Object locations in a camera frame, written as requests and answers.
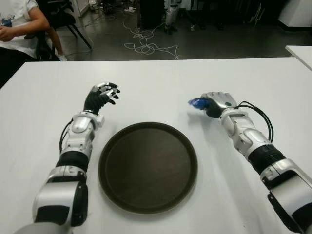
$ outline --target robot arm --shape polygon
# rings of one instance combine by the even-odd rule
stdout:
[[[86,98],[84,110],[73,116],[67,129],[68,138],[56,167],[38,193],[33,206],[34,224],[17,234],[68,234],[72,227],[80,226],[87,218],[87,169],[92,152],[95,131],[104,122],[99,115],[106,103],[115,104],[117,86],[104,82],[94,86]]]
[[[207,115],[220,119],[234,147],[260,174],[270,190],[268,199],[286,227],[312,234],[312,179],[255,128],[230,94],[210,92],[202,98],[208,101]]]

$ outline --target chair leg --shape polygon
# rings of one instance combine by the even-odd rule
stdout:
[[[69,29],[69,31],[75,36],[75,38],[77,38],[76,33],[71,29],[71,27],[69,27],[69,25],[67,25],[66,27],[67,27],[67,28]]]
[[[50,53],[52,60],[59,61],[59,58],[55,55],[55,51],[52,51],[47,43],[44,43],[43,46]]]
[[[86,43],[87,46],[88,46],[90,49],[92,49],[92,46],[89,44],[89,42],[86,40],[86,38],[81,34],[81,32],[77,29],[77,27],[76,27],[74,24],[72,24],[71,26],[75,29],[75,31],[78,33],[78,35],[79,35],[79,36],[81,37],[81,39],[84,41],[84,43]]]

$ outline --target white t-shirt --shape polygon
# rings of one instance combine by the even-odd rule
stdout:
[[[28,12],[35,7],[38,7],[35,0],[0,0],[0,25],[17,27],[28,24],[31,21]],[[8,42],[0,41],[0,47],[18,50],[35,58],[37,39],[24,37],[14,37]]]

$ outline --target brown tray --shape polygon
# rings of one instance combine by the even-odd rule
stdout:
[[[196,154],[177,129],[162,123],[131,125],[106,144],[98,177],[121,208],[154,214],[173,208],[189,193],[197,175]]]

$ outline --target white table surface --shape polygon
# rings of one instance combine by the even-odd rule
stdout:
[[[232,145],[217,119],[187,104],[203,92],[230,92],[262,108],[274,126],[274,144],[312,176],[312,73],[296,58],[180,61],[27,63],[0,90],[0,233],[32,222],[32,204],[58,160],[59,135],[80,111],[90,88],[120,86],[116,106],[94,140],[89,164],[89,212],[76,234],[289,234],[266,196],[259,175]],[[267,134],[263,119],[250,112]],[[101,191],[98,160],[105,143],[143,121],[184,133],[198,158],[193,193],[175,209],[136,215]]]
[[[287,45],[286,50],[312,71],[312,46]]]

